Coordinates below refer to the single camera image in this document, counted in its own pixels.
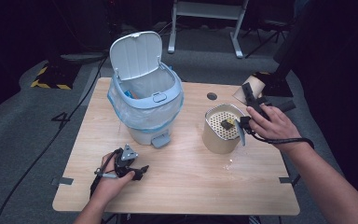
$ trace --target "white metal stand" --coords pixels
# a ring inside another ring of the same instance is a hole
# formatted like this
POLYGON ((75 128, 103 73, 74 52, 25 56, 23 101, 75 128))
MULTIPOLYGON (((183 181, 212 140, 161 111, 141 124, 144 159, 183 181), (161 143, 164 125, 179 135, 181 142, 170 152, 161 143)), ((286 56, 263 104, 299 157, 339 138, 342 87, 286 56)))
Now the white metal stand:
POLYGON ((225 6, 205 3, 178 2, 177 0, 174 0, 172 9, 172 30, 170 43, 168 45, 168 52, 175 52, 176 16, 193 16, 237 21, 235 32, 230 32, 230 38, 237 58, 242 58, 243 55, 237 37, 248 1, 249 0, 244 0, 242 6, 225 6))

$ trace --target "hand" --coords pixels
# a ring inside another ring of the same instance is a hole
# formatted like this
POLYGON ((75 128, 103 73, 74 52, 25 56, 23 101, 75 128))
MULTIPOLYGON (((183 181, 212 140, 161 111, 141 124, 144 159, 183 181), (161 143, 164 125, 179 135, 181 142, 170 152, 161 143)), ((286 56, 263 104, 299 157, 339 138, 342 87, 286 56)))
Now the hand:
MULTIPOLYGON (((269 139, 287 139, 301 137, 296 126, 287 116, 275 106, 261 105, 261 109, 268 115, 270 120, 263 118, 257 111, 248 106, 246 110, 252 117, 249 125, 258 135, 269 139)), ((282 152, 288 153, 296 145, 301 143, 286 143, 274 145, 282 152)))
MULTIPOLYGON (((107 161, 111 153, 103 156, 102 165, 107 161)), ((116 155, 107 163, 105 172, 112 171, 115 169, 115 158, 116 155)), ((100 183, 92 194, 91 200, 104 204, 107 204, 112 201, 116 196, 121 192, 121 190, 126 186, 132 178, 135 176, 135 172, 131 171, 125 176, 117 179, 102 177, 100 183)))

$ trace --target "light wood surface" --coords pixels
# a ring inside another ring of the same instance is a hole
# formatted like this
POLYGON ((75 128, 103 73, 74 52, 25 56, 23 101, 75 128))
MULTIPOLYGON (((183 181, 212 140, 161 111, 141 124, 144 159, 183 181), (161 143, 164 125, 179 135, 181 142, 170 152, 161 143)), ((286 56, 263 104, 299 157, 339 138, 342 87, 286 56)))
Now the light wood surface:
POLYGON ((214 154, 202 142, 205 113, 217 105, 245 105, 232 97, 239 86, 183 83, 184 106, 164 148, 141 146, 120 122, 106 94, 110 78, 100 78, 63 173, 74 179, 60 185, 53 207, 81 211, 102 156, 125 144, 139 153, 133 168, 150 165, 141 181, 131 181, 107 207, 114 213, 297 215, 299 207, 282 155, 275 147, 247 135, 247 144, 214 154), (207 98, 214 92, 217 99, 207 98))

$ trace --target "gray carpet floor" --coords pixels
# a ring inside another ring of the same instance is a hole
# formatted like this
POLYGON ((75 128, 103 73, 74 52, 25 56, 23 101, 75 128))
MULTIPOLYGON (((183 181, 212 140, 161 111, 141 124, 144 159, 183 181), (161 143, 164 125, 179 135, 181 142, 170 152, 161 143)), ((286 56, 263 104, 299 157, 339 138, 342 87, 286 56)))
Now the gray carpet floor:
MULTIPOLYGON (((207 28, 183 30, 177 34, 174 54, 167 53, 168 35, 162 36, 162 61, 183 81, 240 85, 256 71, 273 72, 277 64, 272 56, 282 43, 268 43, 249 59, 237 59, 229 31, 232 28, 211 31, 207 28)), ((268 32, 260 32, 266 38, 268 32)), ((256 32, 239 38, 242 51, 249 52, 258 45, 256 32)), ((84 64, 70 91, 31 88, 37 73, 45 62, 30 68, 20 79, 21 91, 0 105, 0 207, 11 189, 21 178, 36 157, 59 130, 59 122, 51 119, 61 112, 70 114, 90 88, 96 76, 98 63, 84 64)), ((112 67, 109 59, 101 69, 101 77, 110 77, 112 67)), ((294 94, 296 109, 287 115, 302 134, 310 138, 316 150, 336 169, 339 167, 314 122, 304 99, 301 83, 291 72, 287 81, 294 94)), ((287 101, 287 98, 270 97, 273 104, 287 101)), ((56 140, 24 178, 7 203, 0 223, 72 223, 78 213, 56 212, 52 208, 56 187, 50 185, 52 178, 62 175, 82 119, 87 110, 84 101, 62 129, 56 140)), ((296 170, 287 161, 291 175, 296 170)), ((315 206, 304 183, 300 180, 295 187, 301 213, 295 217, 283 217, 283 223, 325 223, 315 206)), ((277 217, 261 217, 262 223, 279 223, 277 217)))

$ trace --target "open lid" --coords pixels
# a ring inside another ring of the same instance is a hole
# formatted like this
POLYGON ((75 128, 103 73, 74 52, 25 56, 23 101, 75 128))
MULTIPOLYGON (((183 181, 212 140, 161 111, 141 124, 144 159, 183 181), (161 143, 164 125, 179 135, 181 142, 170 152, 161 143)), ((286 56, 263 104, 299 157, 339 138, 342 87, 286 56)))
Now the open lid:
POLYGON ((121 80, 147 75, 158 69, 161 37, 152 31, 126 35, 110 48, 110 61, 121 80))

